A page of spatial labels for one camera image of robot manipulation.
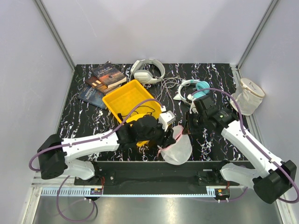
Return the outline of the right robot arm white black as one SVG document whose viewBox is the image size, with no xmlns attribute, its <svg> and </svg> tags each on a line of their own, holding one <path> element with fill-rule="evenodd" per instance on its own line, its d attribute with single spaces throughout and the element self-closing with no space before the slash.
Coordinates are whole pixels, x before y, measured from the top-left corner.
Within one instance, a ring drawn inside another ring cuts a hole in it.
<svg viewBox="0 0 299 224">
<path fill-rule="evenodd" d="M 232 143 L 253 165 L 253 169 L 223 161 L 212 173 L 213 182 L 223 185 L 235 182 L 253 189 L 264 202 L 271 204 L 294 186 L 297 166 L 291 161 L 282 161 L 272 154 L 248 132 L 241 120 L 229 109 L 219 109 L 209 96 L 191 101 L 186 113 L 186 130 L 199 133 L 208 126 Z"/>
</svg>

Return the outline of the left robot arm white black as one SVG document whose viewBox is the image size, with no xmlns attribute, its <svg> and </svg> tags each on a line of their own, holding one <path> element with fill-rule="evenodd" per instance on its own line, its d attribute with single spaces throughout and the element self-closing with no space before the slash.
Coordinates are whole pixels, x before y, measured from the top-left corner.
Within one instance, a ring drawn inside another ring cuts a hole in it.
<svg viewBox="0 0 299 224">
<path fill-rule="evenodd" d="M 69 175 L 95 185 L 100 181 L 101 173 L 94 164 L 81 161 L 80 157 L 135 148 L 143 141 L 152 141 L 166 148 L 176 142 L 171 127 L 174 121 L 169 113 L 162 113 L 158 119 L 144 115 L 114 130 L 92 136 L 61 139 L 53 134 L 37 150 L 41 178 L 49 180 Z"/>
</svg>

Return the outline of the white pink mesh laundry bag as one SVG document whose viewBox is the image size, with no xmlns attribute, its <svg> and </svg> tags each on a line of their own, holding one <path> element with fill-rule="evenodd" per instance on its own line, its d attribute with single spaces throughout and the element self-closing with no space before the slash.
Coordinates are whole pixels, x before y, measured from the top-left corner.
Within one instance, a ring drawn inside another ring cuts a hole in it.
<svg viewBox="0 0 299 224">
<path fill-rule="evenodd" d="M 173 127 L 173 138 L 176 141 L 166 148 L 159 148 L 158 155 L 169 164 L 182 165 L 188 161 L 192 154 L 192 145 L 187 134 L 183 134 L 181 125 Z"/>
</svg>

